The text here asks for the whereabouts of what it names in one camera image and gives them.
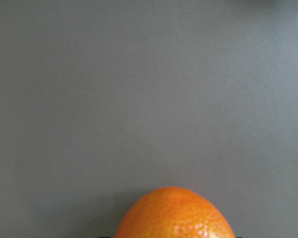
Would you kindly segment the orange mandarin fruit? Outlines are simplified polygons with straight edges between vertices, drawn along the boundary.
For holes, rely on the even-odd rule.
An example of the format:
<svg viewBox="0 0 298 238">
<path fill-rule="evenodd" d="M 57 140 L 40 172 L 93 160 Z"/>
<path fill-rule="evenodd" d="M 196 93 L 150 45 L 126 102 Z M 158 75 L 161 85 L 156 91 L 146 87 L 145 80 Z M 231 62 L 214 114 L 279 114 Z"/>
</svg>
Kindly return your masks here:
<svg viewBox="0 0 298 238">
<path fill-rule="evenodd" d="M 181 187 L 162 187 L 141 197 L 125 214 L 116 238 L 233 238 L 222 213 Z"/>
</svg>

